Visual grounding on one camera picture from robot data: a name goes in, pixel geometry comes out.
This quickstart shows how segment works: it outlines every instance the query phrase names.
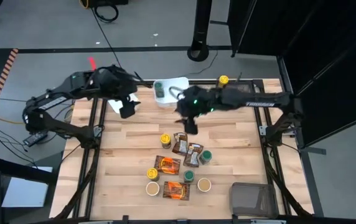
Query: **orange striped tape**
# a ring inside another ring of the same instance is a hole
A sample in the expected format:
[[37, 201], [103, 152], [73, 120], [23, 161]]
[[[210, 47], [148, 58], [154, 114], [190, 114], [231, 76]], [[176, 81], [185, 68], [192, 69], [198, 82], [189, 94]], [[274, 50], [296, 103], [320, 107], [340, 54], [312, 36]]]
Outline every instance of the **orange striped tape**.
[[12, 49], [11, 50], [11, 53], [9, 53], [9, 57], [8, 57], [5, 65], [4, 65], [4, 69], [1, 72], [1, 75], [0, 75], [0, 94], [1, 94], [2, 88], [4, 88], [5, 81], [8, 78], [9, 71], [12, 68], [12, 64], [15, 61], [15, 58], [17, 56], [17, 52], [18, 51], [19, 51], [18, 49]]

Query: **yellow lid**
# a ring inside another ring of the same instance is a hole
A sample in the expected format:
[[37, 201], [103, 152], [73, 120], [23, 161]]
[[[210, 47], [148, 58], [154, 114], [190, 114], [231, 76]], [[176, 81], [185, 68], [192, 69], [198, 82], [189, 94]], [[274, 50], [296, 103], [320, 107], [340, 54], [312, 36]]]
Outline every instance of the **yellow lid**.
[[155, 168], [148, 169], [148, 172], [146, 175], [149, 179], [155, 179], [157, 177], [157, 169], [155, 169]]
[[220, 76], [220, 84], [221, 85], [226, 85], [229, 82], [229, 78], [226, 75], [221, 75]]
[[163, 144], [170, 143], [170, 142], [171, 142], [170, 135], [168, 135], [168, 134], [162, 134], [161, 137], [160, 137], [160, 141], [161, 141], [161, 143], [163, 143]]

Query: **red object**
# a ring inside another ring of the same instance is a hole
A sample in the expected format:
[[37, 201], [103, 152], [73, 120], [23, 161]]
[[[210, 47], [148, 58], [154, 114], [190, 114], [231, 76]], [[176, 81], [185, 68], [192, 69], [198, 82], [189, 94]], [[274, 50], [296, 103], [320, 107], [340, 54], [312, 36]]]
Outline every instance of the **red object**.
[[88, 60], [89, 60], [90, 63], [91, 63], [92, 70], [95, 71], [95, 69], [96, 69], [95, 60], [93, 59], [93, 57], [89, 57]]

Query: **concrete floor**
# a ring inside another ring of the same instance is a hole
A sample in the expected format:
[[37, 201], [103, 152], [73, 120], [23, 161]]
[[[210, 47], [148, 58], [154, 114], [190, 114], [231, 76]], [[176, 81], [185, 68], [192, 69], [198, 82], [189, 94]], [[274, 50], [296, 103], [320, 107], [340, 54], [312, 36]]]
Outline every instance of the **concrete floor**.
[[[225, 21], [228, 6], [229, 1], [214, 1], [211, 20]], [[101, 23], [113, 47], [154, 47], [155, 44], [159, 47], [188, 46], [192, 41], [195, 17], [193, 0], [129, 0], [128, 5], [118, 8], [119, 18], [114, 23]], [[208, 43], [230, 45], [228, 27], [210, 24]], [[91, 47], [107, 47], [107, 44], [92, 13], [83, 9], [76, 0], [4, 0], [0, 7], [0, 48]], [[186, 51], [118, 52], [117, 56], [128, 72], [136, 71], [147, 79], [198, 72], [209, 66], [215, 54], [216, 51], [211, 51], [209, 58], [200, 63], [189, 60]], [[230, 58], [230, 54], [230, 51], [218, 51], [210, 69], [189, 78], [216, 78], [219, 75], [235, 77], [240, 72], [243, 72], [242, 78], [280, 78], [274, 58]], [[46, 88], [61, 84], [73, 72], [91, 69], [88, 57], [93, 57], [98, 66], [116, 63], [112, 53], [18, 54], [1, 93], [4, 100], [0, 100], [0, 117], [20, 121], [27, 99], [42, 94]], [[49, 112], [55, 115], [64, 106], [59, 105]], [[0, 129], [19, 141], [28, 137], [23, 126], [0, 122]], [[356, 151], [351, 150], [351, 147], [341, 151], [342, 146], [334, 147], [337, 141], [352, 140], [346, 135], [322, 142], [319, 147], [328, 149], [328, 156], [311, 156], [312, 168], [325, 216], [356, 218], [356, 184], [351, 184], [352, 177], [356, 178], [356, 166], [347, 165]], [[47, 144], [29, 148], [27, 155], [40, 161], [40, 166], [57, 167], [64, 146], [65, 140], [56, 137]], [[337, 160], [338, 155], [346, 156]], [[2, 145], [0, 158], [27, 163], [12, 155]], [[47, 203], [40, 210], [11, 215], [11, 223], [44, 220], [48, 216], [49, 205]]]

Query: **black metal frame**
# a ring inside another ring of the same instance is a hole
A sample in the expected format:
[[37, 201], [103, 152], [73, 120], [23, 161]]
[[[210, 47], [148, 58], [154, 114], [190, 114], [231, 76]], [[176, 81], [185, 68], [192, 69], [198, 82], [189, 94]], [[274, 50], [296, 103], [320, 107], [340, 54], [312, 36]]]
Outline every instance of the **black metal frame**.
[[[144, 83], [148, 85], [152, 85], [154, 80], [145, 80]], [[191, 85], [214, 85], [216, 84], [215, 80], [191, 80], [189, 82]], [[240, 81], [242, 84], [247, 84], [250, 85], [251, 91], [255, 91], [255, 86], [260, 89], [260, 92], [264, 92], [264, 85], [262, 80], [243, 80]], [[90, 125], [93, 125], [95, 121], [95, 114], [96, 114], [96, 106], [97, 106], [97, 101], [98, 99], [94, 99], [93, 102], [93, 107], [91, 109], [91, 115], [90, 115]], [[101, 106], [101, 115], [100, 115], [100, 121], [99, 121], [99, 126], [103, 126], [105, 122], [105, 114], [106, 114], [106, 106], [107, 106], [107, 101], [103, 100], [102, 106]], [[255, 116], [256, 116], [256, 123], [257, 127], [262, 126], [262, 120], [261, 120], [261, 115], [259, 108], [254, 108]], [[269, 110], [267, 108], [264, 108], [265, 116], [266, 116], [266, 122], [267, 125], [270, 125], [272, 123], [271, 117]], [[278, 150], [276, 148], [271, 148], [273, 150], [274, 156], [275, 156], [275, 166], [276, 166], [276, 171], [274, 171], [271, 162], [269, 160], [269, 155], [268, 155], [268, 149], [264, 145], [264, 136], [260, 135], [260, 142], [261, 142], [261, 151], [263, 154], [263, 160], [264, 160], [264, 165], [265, 165], [265, 170], [266, 170], [266, 176], [267, 176], [267, 181], [269, 184], [275, 184], [279, 187], [282, 193], [282, 198], [284, 202], [284, 209], [286, 212], [286, 215], [279, 215], [276, 219], [277, 220], [286, 220], [287, 223], [320, 223], [320, 224], [331, 224], [331, 223], [356, 223], [356, 220], [351, 220], [351, 219], [343, 219], [343, 218], [324, 218], [324, 217], [315, 217], [315, 216], [292, 216], [290, 215], [290, 206], [289, 202], [291, 205], [297, 203], [294, 197], [291, 195], [291, 193], [288, 191], [288, 189], [284, 185], [284, 178], [283, 178], [283, 172], [281, 169], [281, 164], [278, 156]], [[93, 200], [93, 192], [95, 188], [95, 179], [96, 179], [96, 167], [98, 165], [98, 160], [99, 160], [99, 154], [100, 154], [100, 148], [97, 147], [94, 149], [94, 156], [93, 156], [93, 161], [91, 164], [90, 171], [88, 171], [88, 174], [85, 175], [85, 171], [87, 169], [87, 162], [88, 162], [88, 155], [89, 155], [89, 150], [90, 149], [85, 149], [85, 151], [88, 151], [87, 153], [84, 153], [83, 155], [83, 162], [85, 164], [82, 164], [81, 170], [80, 170], [80, 177], [81, 181], [78, 183], [78, 190], [75, 193], [75, 195], [72, 197], [72, 199], [69, 201], [70, 205], [68, 208], [65, 208], [61, 214], [56, 216], [54, 219], [47, 220], [44, 222], [38, 222], [36, 224], [73, 224], [73, 223], [79, 223], [79, 222], [87, 222], [90, 220], [90, 215], [91, 215], [91, 207], [92, 207], [92, 200]], [[85, 215], [84, 217], [78, 217], [79, 209], [80, 209], [80, 204], [81, 204], [81, 194], [86, 188], [86, 186], [90, 184], [89, 186], [89, 191], [88, 191], [88, 197], [87, 197], [87, 202], [86, 202], [86, 207], [85, 207]], [[75, 207], [75, 211], [77, 217], [72, 218], [67, 218], [71, 210]], [[128, 224], [128, 223], [138, 223], [138, 224], [179, 224], [179, 223], [196, 223], [196, 224], [234, 224], [234, 223], [251, 223], [251, 221], [254, 219], [237, 219], [236, 216], [232, 216], [232, 219], [226, 219], [226, 220], [128, 220], [128, 216], [125, 215], [123, 216], [122, 220], [113, 220], [113, 223], [115, 224]]]

